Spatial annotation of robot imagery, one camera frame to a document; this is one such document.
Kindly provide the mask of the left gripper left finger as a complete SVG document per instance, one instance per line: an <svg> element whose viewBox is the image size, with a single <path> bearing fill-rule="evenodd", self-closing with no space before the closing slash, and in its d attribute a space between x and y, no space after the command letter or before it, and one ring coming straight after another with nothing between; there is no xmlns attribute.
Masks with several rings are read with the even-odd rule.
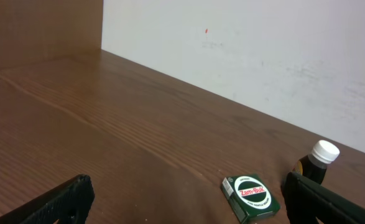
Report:
<svg viewBox="0 0 365 224"><path fill-rule="evenodd" d="M84 224L94 199L90 176L79 174L0 216L0 224Z"/></svg>

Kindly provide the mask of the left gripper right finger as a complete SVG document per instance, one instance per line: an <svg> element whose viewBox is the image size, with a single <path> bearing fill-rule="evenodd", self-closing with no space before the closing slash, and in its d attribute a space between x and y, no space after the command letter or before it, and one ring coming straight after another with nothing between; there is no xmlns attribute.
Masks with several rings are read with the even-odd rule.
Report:
<svg viewBox="0 0 365 224"><path fill-rule="evenodd" d="M365 209L320 184L289 172L282 186L291 224L365 224Z"/></svg>

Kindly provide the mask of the dark bottle white cap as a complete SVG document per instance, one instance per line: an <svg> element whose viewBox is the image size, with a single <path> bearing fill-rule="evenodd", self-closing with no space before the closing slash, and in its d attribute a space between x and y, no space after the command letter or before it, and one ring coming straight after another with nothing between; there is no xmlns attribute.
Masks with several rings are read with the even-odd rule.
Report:
<svg viewBox="0 0 365 224"><path fill-rule="evenodd" d="M321 184L328 165L335 161L339 154L340 150L334 144L319 140L308 155L297 161L292 171Z"/></svg>

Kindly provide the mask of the green Zam-Buk box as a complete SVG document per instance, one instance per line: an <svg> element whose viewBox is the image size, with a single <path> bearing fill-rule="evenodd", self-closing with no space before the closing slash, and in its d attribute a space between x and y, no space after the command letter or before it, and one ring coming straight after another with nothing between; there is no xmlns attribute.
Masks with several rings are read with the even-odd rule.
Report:
<svg viewBox="0 0 365 224"><path fill-rule="evenodd" d="M240 224L273 217L280 203L257 174L225 177L221 191Z"/></svg>

